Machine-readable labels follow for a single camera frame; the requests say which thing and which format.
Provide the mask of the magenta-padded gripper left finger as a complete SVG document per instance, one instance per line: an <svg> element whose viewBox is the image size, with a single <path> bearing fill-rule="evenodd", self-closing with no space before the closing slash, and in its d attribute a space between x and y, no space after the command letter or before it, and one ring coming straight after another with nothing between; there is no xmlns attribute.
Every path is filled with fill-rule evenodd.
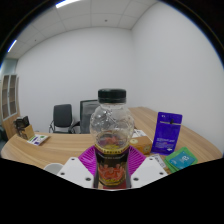
<svg viewBox="0 0 224 224"><path fill-rule="evenodd" d="M95 147L86 149L79 157L70 157L58 176L84 188L98 187Z"/></svg>

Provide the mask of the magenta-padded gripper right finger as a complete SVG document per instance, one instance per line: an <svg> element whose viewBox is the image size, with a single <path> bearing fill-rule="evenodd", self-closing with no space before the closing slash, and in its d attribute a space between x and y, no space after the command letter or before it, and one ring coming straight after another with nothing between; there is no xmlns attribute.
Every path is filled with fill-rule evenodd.
<svg viewBox="0 0 224 224"><path fill-rule="evenodd" d="M127 187L140 188L167 176L167 172L153 157L146 157L134 147L129 147L127 158Z"/></svg>

